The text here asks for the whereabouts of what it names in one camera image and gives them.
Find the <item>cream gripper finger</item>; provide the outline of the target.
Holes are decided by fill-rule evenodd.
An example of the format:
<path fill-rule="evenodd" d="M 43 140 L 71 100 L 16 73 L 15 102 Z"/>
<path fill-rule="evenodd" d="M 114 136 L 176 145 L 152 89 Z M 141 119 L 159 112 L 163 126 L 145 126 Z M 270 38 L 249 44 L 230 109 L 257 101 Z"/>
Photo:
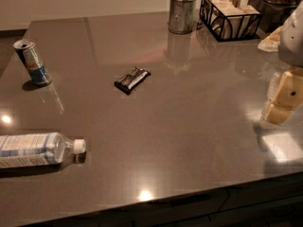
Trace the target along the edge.
<path fill-rule="evenodd" d="M 265 52 L 277 52 L 282 27 L 278 27 L 258 44 L 258 49 Z"/>
<path fill-rule="evenodd" d="M 270 80 L 261 120 L 282 125 L 302 104 L 303 68 L 292 67 L 283 73 L 275 72 Z"/>

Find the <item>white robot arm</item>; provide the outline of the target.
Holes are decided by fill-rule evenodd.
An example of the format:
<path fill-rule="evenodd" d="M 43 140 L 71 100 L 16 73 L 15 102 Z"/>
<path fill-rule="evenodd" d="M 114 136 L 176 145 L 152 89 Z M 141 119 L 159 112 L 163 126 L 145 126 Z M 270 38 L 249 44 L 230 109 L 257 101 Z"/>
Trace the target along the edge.
<path fill-rule="evenodd" d="M 262 110 L 261 120 L 282 125 L 303 103 L 303 4 L 294 10 L 277 32 L 278 57 L 290 65 L 283 73 L 274 73 Z"/>

